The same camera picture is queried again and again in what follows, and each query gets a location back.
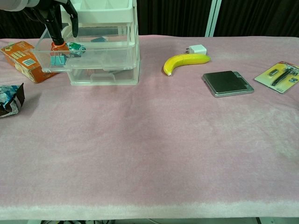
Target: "plastic bin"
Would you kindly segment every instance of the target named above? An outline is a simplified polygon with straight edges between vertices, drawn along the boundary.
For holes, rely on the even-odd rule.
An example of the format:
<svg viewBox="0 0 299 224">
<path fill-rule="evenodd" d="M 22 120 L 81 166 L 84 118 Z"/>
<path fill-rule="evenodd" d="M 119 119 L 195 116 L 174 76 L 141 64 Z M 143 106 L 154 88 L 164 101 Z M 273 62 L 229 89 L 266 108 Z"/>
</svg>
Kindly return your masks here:
<svg viewBox="0 0 299 224">
<path fill-rule="evenodd" d="M 117 27 L 82 27 L 79 28 L 77 38 L 74 38 L 71 33 L 71 26 L 67 26 L 62 31 L 64 40 L 86 47 L 86 50 L 76 50 L 76 53 L 81 57 L 69 58 L 63 58 L 63 55 L 69 55 L 68 51 L 51 50 L 52 39 L 48 31 L 45 30 L 33 49 L 33 53 L 44 72 L 68 72 L 72 69 L 90 68 L 132 69 L 137 65 L 136 50 L 138 50 L 138 44 L 130 41 L 127 29 L 127 26 L 120 24 Z M 93 42 L 99 38 L 103 42 Z"/>
<path fill-rule="evenodd" d="M 85 47 L 75 51 L 51 50 L 47 30 L 33 53 L 44 72 L 67 72 L 72 85 L 137 84 L 139 40 L 136 0 L 71 0 L 78 12 L 78 36 L 63 8 L 66 43 Z"/>
<path fill-rule="evenodd" d="M 130 70 L 73 69 L 68 75 L 71 85 L 136 85 L 139 62 Z"/>
</svg>

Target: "digital kitchen scale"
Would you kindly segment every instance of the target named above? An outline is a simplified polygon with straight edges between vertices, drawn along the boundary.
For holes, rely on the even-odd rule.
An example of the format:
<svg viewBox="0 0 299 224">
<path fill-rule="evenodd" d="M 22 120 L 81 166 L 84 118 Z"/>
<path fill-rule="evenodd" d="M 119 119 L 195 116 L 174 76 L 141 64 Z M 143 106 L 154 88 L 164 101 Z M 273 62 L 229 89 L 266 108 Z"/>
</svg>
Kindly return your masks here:
<svg viewBox="0 0 299 224">
<path fill-rule="evenodd" d="M 215 97 L 252 93 L 254 89 L 236 71 L 206 73 L 202 79 Z"/>
</svg>

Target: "black cable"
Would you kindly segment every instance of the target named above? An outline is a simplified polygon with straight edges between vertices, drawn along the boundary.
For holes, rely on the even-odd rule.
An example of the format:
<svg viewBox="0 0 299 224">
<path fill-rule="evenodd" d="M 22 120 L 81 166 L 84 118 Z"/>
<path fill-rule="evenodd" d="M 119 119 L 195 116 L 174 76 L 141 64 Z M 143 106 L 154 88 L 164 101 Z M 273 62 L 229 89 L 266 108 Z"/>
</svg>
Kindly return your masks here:
<svg viewBox="0 0 299 224">
<path fill-rule="evenodd" d="M 22 12 L 28 16 L 28 18 L 30 18 L 32 21 L 36 21 L 36 22 L 39 22 L 38 18 L 34 15 L 34 13 L 31 11 L 30 8 L 24 8 L 22 10 Z"/>
<path fill-rule="evenodd" d="M 256 217 L 256 221 L 257 221 L 257 224 L 262 224 L 261 220 L 259 217 Z"/>
</svg>

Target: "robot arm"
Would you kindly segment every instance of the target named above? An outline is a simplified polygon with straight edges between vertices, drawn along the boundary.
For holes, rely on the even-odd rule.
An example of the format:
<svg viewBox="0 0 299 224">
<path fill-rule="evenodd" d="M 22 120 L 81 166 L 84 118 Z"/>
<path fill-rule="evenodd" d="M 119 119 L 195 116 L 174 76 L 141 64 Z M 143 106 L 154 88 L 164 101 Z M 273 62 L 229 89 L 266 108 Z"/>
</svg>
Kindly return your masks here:
<svg viewBox="0 0 299 224">
<path fill-rule="evenodd" d="M 52 47 L 65 44 L 61 36 L 62 5 L 71 16 L 73 36 L 78 35 L 78 14 L 71 0 L 0 0 L 0 9 L 6 11 L 23 11 L 30 19 L 44 23 L 53 40 Z"/>
</svg>

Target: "white power adapter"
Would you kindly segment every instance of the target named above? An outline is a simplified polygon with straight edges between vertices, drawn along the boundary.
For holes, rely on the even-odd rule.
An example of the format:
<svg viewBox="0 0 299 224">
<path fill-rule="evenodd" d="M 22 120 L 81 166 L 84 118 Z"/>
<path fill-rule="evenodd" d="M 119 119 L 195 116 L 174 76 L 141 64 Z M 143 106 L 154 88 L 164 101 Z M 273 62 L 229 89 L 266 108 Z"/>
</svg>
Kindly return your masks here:
<svg viewBox="0 0 299 224">
<path fill-rule="evenodd" d="M 189 48 L 187 48 L 186 53 L 206 55 L 206 48 L 204 46 L 202 46 L 201 44 L 192 45 L 192 46 L 189 46 Z"/>
</svg>

